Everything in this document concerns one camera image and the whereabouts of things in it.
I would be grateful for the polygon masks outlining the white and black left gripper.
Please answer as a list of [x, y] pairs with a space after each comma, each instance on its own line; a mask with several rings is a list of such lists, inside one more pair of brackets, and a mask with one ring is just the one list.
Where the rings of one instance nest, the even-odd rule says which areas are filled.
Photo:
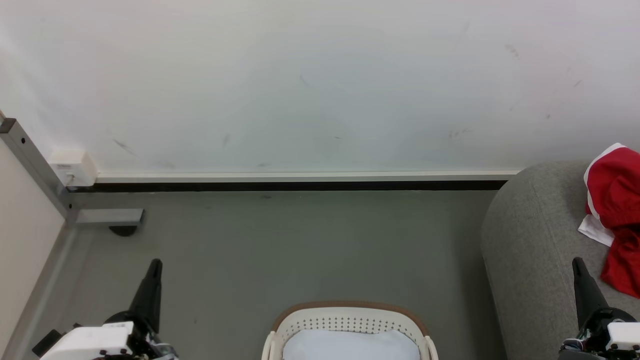
[[153, 259], [129, 310], [101, 326], [75, 324], [53, 329], [39, 341], [41, 360], [171, 360], [173, 346], [158, 337], [162, 307], [163, 262]]

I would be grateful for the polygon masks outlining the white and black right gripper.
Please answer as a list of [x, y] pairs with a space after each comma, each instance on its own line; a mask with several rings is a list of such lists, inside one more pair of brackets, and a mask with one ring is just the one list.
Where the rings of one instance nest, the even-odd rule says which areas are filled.
[[640, 324], [609, 305], [582, 257], [572, 260], [574, 303], [579, 333], [565, 339], [560, 360], [638, 360]]

